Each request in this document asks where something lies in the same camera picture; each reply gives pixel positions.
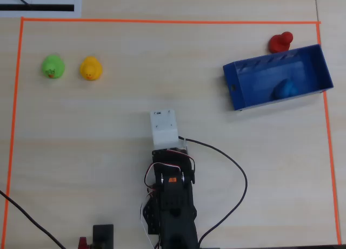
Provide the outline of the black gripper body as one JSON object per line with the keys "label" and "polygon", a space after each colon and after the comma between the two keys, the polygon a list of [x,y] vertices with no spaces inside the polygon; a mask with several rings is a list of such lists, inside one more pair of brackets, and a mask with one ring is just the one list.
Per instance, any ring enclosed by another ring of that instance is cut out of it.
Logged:
{"label": "black gripper body", "polygon": [[165,179],[180,177],[183,182],[195,183],[195,160],[185,149],[160,149],[152,152],[155,181],[164,184]]}

